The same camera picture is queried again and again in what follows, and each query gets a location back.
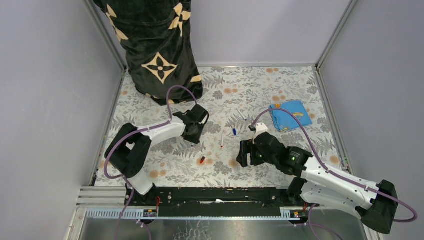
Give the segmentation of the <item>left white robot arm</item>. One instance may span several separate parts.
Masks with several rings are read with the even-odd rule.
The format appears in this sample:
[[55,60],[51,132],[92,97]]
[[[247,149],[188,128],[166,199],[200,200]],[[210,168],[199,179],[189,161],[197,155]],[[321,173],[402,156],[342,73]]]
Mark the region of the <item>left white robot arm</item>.
[[182,137],[199,144],[209,112],[196,104],[186,112],[175,112],[169,120],[156,125],[136,127],[126,123],[105,151],[105,158],[135,190],[136,199],[144,206],[155,200],[154,183],[143,170],[151,147],[169,139]]

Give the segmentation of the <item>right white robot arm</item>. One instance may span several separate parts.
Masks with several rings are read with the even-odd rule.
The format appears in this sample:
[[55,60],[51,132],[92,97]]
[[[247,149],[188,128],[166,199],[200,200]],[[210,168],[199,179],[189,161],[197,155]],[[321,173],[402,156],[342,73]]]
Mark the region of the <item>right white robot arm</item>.
[[237,162],[243,167],[270,164],[285,175],[293,176],[287,189],[287,201],[330,206],[358,218],[368,228],[388,235],[392,230],[398,203],[393,183],[364,180],[342,170],[323,167],[310,152],[284,146],[264,132],[240,142]]

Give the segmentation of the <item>white pen red tip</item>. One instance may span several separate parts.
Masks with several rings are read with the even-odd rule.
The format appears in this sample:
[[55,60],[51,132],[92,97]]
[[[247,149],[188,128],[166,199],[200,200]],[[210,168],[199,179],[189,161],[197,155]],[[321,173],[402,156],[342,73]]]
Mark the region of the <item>white pen red tip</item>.
[[220,147],[221,148],[224,147],[224,142],[225,142],[225,132],[222,131],[222,133],[221,133],[221,141],[220,141]]

